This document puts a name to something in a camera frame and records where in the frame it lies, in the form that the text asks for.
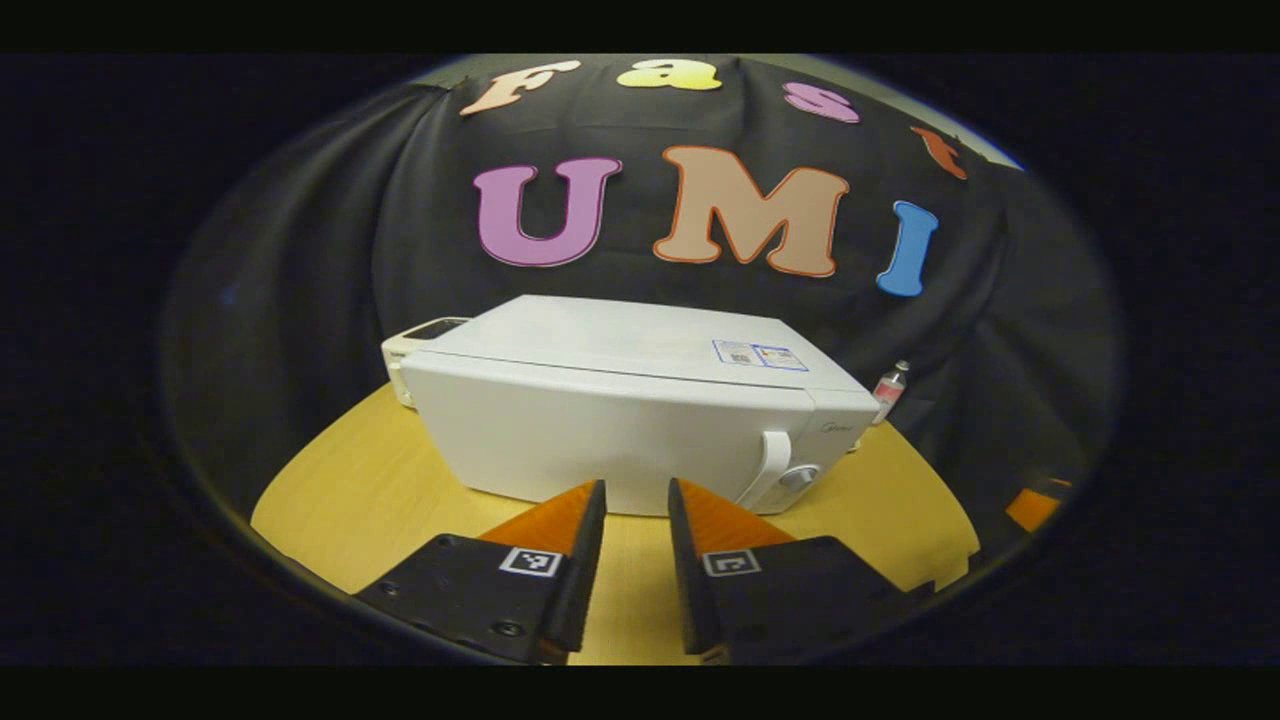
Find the small bottle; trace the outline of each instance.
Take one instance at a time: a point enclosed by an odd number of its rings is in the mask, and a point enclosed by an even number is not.
[[[884,373],[881,382],[876,384],[876,392],[872,395],[879,401],[881,411],[872,420],[873,425],[883,423],[893,405],[897,405],[897,398],[902,397],[902,391],[906,389],[906,372],[910,369],[911,365],[906,360],[899,360],[893,369]]]

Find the wooden table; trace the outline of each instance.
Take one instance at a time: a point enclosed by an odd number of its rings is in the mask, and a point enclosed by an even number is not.
[[[440,533],[475,537],[529,502],[453,479],[413,410],[387,384],[317,436],[271,482],[251,525],[280,552],[356,593]],[[942,479],[888,423],[873,427],[805,497],[769,521],[835,536],[902,591],[969,570],[978,537]],[[681,647],[666,518],[609,515],[571,665],[694,665]]]

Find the black cloth backdrop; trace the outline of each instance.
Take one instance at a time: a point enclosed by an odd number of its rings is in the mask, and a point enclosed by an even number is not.
[[[490,78],[390,87],[274,154],[200,229],[172,283],[164,383],[189,460],[237,511],[247,516],[296,452],[387,382],[383,338],[521,293],[776,316],[867,387],[909,360],[892,421],[984,544],[1020,534],[1004,506],[1029,477],[1088,475],[1115,421],[1120,324],[1092,234],[1037,178],[946,137],[960,181],[910,129],[922,120],[773,65],[712,56],[723,86],[687,91],[614,82],[644,56],[580,59],[517,104],[471,117],[458,110]],[[860,123],[790,106],[787,82],[842,94]],[[658,259],[678,190],[662,156],[673,145],[735,152],[765,193],[796,167],[845,178],[836,273],[785,274],[727,251],[704,265]],[[623,165],[590,252],[521,268],[484,251],[477,174],[535,165],[521,222],[545,237],[564,223],[554,167],[585,156]],[[876,287],[899,200],[940,220],[916,297]],[[726,245],[718,224],[712,233]]]

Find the letter m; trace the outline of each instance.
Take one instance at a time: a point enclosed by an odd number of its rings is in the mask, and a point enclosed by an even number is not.
[[[712,219],[718,217],[739,263],[755,260],[782,228],[782,242],[765,258],[772,268],[815,278],[836,272],[831,237],[836,206],[849,192],[844,178],[796,168],[763,196],[737,155],[726,150],[675,146],[662,156],[680,169],[680,197],[671,234],[653,246],[658,258],[672,263],[718,259],[721,246],[710,238]]]

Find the white microwave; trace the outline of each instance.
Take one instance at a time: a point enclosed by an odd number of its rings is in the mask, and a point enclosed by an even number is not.
[[[781,512],[879,410],[777,319],[609,300],[517,297],[399,373],[462,484],[541,502],[603,479],[628,515],[666,516],[673,477]]]

